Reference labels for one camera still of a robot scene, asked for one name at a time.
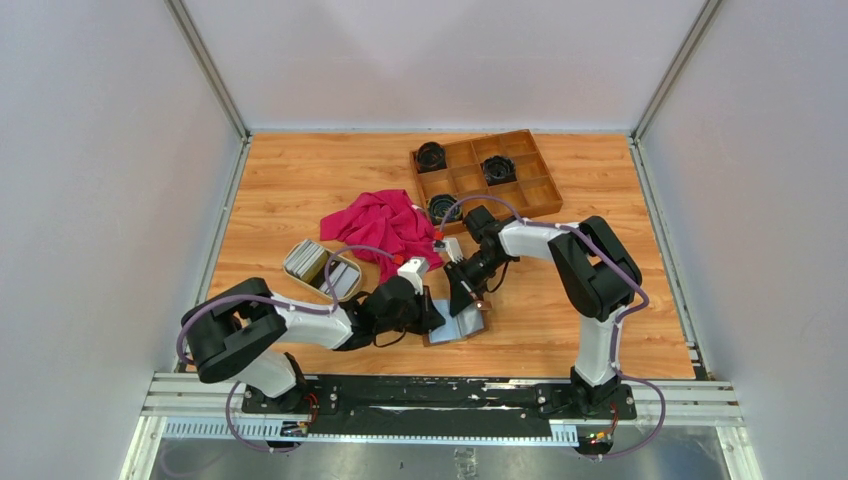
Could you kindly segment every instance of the gray floor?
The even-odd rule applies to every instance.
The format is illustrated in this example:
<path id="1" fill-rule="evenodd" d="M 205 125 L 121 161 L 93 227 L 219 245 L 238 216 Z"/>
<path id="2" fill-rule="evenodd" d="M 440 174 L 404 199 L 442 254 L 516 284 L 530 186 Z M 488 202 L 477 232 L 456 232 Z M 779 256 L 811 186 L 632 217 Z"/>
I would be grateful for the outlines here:
<path id="1" fill-rule="evenodd" d="M 642 438 L 619 427 L 619 448 Z M 643 450 L 593 464 L 571 449 L 552 447 L 462 447 L 442 445 L 307 444 L 288 454 L 268 455 L 235 441 L 169 440 L 160 448 L 173 472 L 189 472 L 223 449 L 212 466 L 191 477 L 304 480 L 497 480 L 497 479 L 728 479 L 715 429 L 667 427 Z M 169 478 L 157 465 L 151 479 Z"/>

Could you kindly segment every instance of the stack of cards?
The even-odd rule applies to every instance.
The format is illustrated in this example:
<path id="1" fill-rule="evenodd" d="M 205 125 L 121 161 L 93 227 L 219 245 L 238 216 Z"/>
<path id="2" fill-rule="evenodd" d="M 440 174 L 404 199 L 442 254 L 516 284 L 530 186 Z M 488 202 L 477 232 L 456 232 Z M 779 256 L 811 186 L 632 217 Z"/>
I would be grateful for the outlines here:
<path id="1" fill-rule="evenodd" d="M 324 278 L 324 265 L 330 253 L 312 240 L 304 240 L 286 257 L 283 268 L 289 275 L 323 295 L 330 295 L 332 285 L 336 296 L 344 298 L 357 285 L 361 273 L 355 266 L 336 259 L 330 263 L 330 277 Z"/>

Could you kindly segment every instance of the wooden tray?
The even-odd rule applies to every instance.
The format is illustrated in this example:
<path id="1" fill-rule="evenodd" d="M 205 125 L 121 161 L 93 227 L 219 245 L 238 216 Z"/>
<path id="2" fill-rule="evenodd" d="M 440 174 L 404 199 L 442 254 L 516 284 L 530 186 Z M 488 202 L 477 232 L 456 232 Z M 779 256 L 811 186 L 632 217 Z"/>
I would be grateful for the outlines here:
<path id="1" fill-rule="evenodd" d="M 530 130 L 489 135 L 442 147 L 447 168 L 435 172 L 418 173 L 415 163 L 417 150 L 409 152 L 409 164 L 422 207 L 427 208 L 429 200 L 436 195 L 447 193 L 459 199 L 471 195 L 492 195 L 509 202 L 525 217 L 556 213 L 562 208 L 562 196 Z M 486 184 L 481 164 L 494 155 L 509 157 L 515 162 L 515 182 L 494 186 Z M 470 200 L 462 204 L 462 211 L 468 212 L 480 205 L 485 205 L 499 220 L 509 216 L 505 206 L 491 200 Z M 445 225 L 445 233 L 449 235 L 464 229 L 461 221 Z"/>

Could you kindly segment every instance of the metal frame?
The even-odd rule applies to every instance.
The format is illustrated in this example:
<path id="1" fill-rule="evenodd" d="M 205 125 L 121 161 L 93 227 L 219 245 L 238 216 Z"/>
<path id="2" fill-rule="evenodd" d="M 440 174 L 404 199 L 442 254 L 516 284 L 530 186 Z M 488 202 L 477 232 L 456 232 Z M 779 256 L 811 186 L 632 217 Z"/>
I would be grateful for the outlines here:
<path id="1" fill-rule="evenodd" d="M 684 336 L 687 340 L 687 345 L 690 347 L 693 366 L 696 367 L 696 371 L 698 367 L 703 367 L 702 370 L 705 372 L 709 372 L 709 364 L 702 357 L 698 348 L 697 331 L 685 301 L 685 284 L 680 279 L 678 268 L 674 261 L 674 249 L 667 235 L 661 205 L 659 205 L 654 196 L 652 175 L 646 162 L 641 140 L 650 128 L 657 112 L 673 88 L 675 81 L 684 69 L 693 51 L 715 18 L 721 3 L 721 0 L 705 0 L 697 19 L 657 87 L 638 125 L 632 132 L 628 133 L 631 155 L 645 196 L 645 202 L 668 275 L 675 306 L 680 315 Z M 183 1 L 165 0 L 165 4 L 183 32 L 186 42 L 189 44 L 198 64 L 209 80 L 211 88 L 221 102 L 230 123 L 243 141 L 242 150 L 233 167 L 230 187 L 221 208 L 221 216 L 218 221 L 207 265 L 198 286 L 196 301 L 200 302 L 206 298 L 208 293 L 224 232 L 229 222 L 230 212 L 244 171 L 252 134 L 255 132 L 249 131 L 245 126 L 234 101 L 227 92 L 215 68 L 212 58 L 203 45 Z M 563 380 L 513 379 L 510 380 L 510 384 L 524 382 L 536 384 L 561 381 Z M 719 437 L 725 463 L 731 478 L 762 478 L 750 440 L 748 439 L 735 392 L 729 382 L 662 380 L 654 383 L 663 391 L 668 402 L 667 425 L 714 427 Z M 622 421 L 621 423 L 639 427 L 653 425 L 659 413 L 659 403 L 655 393 L 641 384 L 631 383 L 630 385 L 633 388 L 634 397 L 638 401 L 639 416 L 635 420 Z M 509 384 L 493 384 L 492 387 L 508 388 Z M 154 468 L 159 443 L 163 438 L 224 438 L 227 434 L 224 433 L 224 429 L 222 428 L 222 420 L 226 397 L 231 388 L 232 383 L 229 382 L 214 385 L 202 384 L 194 374 L 154 374 L 120 478 L 124 480 L 147 480 Z M 243 387 L 237 390 L 238 398 L 243 395 L 243 392 Z M 273 435 L 275 426 L 281 425 L 283 421 L 306 420 L 305 415 L 244 415 L 240 412 L 234 412 L 234 416 L 238 419 L 237 422 L 244 426 L 242 433 L 247 435 L 248 438 L 255 439 L 267 437 L 269 435 L 268 432 L 271 432 L 271 435 L 275 436 Z M 576 429 L 578 426 L 605 423 L 605 421 L 591 420 L 553 420 L 551 421 L 551 427 L 554 437 L 536 439 L 536 443 L 534 444 L 565 444 L 570 440 L 572 429 Z M 461 444 L 479 445 L 521 444 L 520 440 L 509 438 L 359 438 L 357 436 L 344 435 L 314 436 L 311 440 L 307 438 L 305 441 L 451 444 L 459 442 Z"/>

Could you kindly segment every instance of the magenta fabric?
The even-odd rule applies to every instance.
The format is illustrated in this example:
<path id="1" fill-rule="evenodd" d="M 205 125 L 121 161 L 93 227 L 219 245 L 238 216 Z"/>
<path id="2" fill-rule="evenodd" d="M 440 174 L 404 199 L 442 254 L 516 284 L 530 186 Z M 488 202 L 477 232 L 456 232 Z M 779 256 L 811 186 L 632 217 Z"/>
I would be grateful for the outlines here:
<path id="1" fill-rule="evenodd" d="M 424 257 L 430 270 L 442 266 L 433 251 L 435 227 L 420 210 L 412 207 L 405 190 L 363 193 L 346 209 L 321 219 L 321 240 L 340 240 L 347 245 L 370 245 L 403 257 Z M 398 265 L 365 250 L 357 258 L 380 265 L 380 283 L 397 273 Z"/>

